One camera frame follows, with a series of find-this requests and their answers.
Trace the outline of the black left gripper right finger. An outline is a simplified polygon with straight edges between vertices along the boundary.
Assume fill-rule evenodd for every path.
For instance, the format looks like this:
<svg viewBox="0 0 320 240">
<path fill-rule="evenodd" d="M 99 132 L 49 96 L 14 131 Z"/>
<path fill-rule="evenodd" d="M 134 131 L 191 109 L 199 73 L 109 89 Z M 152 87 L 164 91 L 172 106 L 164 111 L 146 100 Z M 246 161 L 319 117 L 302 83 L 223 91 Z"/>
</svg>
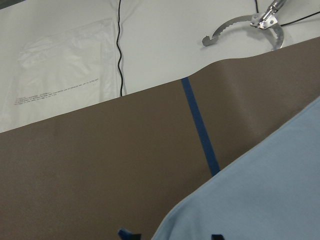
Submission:
<svg viewBox="0 0 320 240">
<path fill-rule="evenodd" d="M 211 240 L 225 240 L 225 238 L 222 234 L 212 234 Z"/>
</svg>

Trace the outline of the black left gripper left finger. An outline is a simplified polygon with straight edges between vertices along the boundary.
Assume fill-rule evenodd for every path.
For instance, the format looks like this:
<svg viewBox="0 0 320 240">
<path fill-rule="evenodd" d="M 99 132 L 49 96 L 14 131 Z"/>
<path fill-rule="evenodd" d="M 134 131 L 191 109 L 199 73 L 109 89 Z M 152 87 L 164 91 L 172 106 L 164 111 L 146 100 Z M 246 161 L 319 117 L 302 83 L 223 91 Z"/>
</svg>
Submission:
<svg viewBox="0 0 320 240">
<path fill-rule="evenodd" d="M 131 234 L 128 237 L 129 240 L 141 240 L 142 239 L 142 235 L 141 234 Z"/>
</svg>

